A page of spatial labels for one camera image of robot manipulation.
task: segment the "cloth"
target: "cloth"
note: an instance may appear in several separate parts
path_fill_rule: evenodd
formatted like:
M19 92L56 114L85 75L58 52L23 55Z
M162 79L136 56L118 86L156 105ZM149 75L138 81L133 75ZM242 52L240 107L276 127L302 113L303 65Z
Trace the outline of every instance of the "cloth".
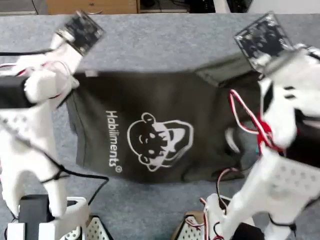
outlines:
M242 168L237 131L231 139L238 149L225 137L236 126L229 90L253 112L260 103L258 74L242 54L195 71L88 71L75 78L80 87L67 106L79 165L142 183L212 181L225 168Z

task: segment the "white printed logo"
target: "white printed logo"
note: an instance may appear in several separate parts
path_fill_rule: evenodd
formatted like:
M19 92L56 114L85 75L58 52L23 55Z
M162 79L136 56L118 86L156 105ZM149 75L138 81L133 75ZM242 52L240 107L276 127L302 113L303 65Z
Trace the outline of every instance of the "white printed logo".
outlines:
M131 150L150 172L170 168L188 151L194 139L194 128L180 120L157 122L148 112L132 123L127 131Z

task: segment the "perforated white panel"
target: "perforated white panel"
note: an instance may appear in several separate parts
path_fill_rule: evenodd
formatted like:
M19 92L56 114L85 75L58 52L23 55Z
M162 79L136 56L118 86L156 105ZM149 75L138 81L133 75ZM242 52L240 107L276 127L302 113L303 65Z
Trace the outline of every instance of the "perforated white panel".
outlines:
M92 218L86 228L86 240L110 240L98 217Z
M281 158L271 182L275 186L316 197L320 190L320 171L315 167Z
M193 216L189 216L187 219L195 225L198 224ZM177 240L202 240L201 230L199 228L189 226L186 222L184 222Z

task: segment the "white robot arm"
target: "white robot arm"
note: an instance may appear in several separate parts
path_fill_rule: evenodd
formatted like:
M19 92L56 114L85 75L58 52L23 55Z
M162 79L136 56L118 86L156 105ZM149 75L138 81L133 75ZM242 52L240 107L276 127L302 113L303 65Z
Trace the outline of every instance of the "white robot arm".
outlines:
M78 87L73 73L103 33L85 13L77 12L54 34L52 50L21 56L10 71L0 74L2 197L15 218L25 218L21 216L21 201L28 205L30 199L35 204L43 203L52 215L47 221L37 222L39 219L31 214L37 225L34 232L27 229L31 223L10 223L8 240L57 240L77 226L85 226L88 220L89 207L84 198L67 201L66 174L63 166L56 162L51 114L72 89ZM24 172L36 175L48 199L23 198Z
M257 128L252 133L257 134L259 159L225 211L216 195L207 199L208 239L240 239L235 234L240 224L256 213L267 212L269 225L264 235L256 235L254 239L285 240L295 229L299 214L320 194L320 164L288 154L303 134L299 126L307 124L305 120L320 117L320 50L301 44L288 45L285 36L277 35L275 26L278 26L276 19L267 14L236 37L253 68L261 72L261 109L257 116L252 115L237 92L230 92L233 112L236 113L233 100L236 98ZM270 39L276 42L263 46L256 41L249 47L248 42L254 42L256 36L262 42L263 39L269 40L265 41L269 44ZM264 55L272 50L277 54Z

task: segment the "gray fabric surface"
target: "gray fabric surface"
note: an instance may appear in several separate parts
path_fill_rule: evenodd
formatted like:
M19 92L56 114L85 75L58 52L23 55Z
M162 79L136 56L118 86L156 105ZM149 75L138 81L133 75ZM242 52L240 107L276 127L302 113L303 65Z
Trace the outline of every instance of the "gray fabric surface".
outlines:
M255 20L247 14L106 15L94 19L106 30L105 39L84 59L81 69L175 71L191 69L238 52L233 34ZM0 17L0 49L30 51L48 47L52 32L65 16ZM279 20L294 43L320 47L320 15L280 15ZM11 62L2 57L1 62ZM65 106L53 115L59 157L67 168L75 165L76 136L69 129ZM255 140L246 136L245 164L255 160ZM224 182L221 191L231 197L243 180ZM97 180L71 177L69 196L89 198ZM25 181L26 192L43 193L34 177ZM209 182L142 185L112 178L92 203L116 240L167 240L186 211L200 210L199 197L215 191ZM266 216L257 216L263 226ZM11 220L0 202L0 232ZM297 221L297 239L318 240L320 205L305 211Z

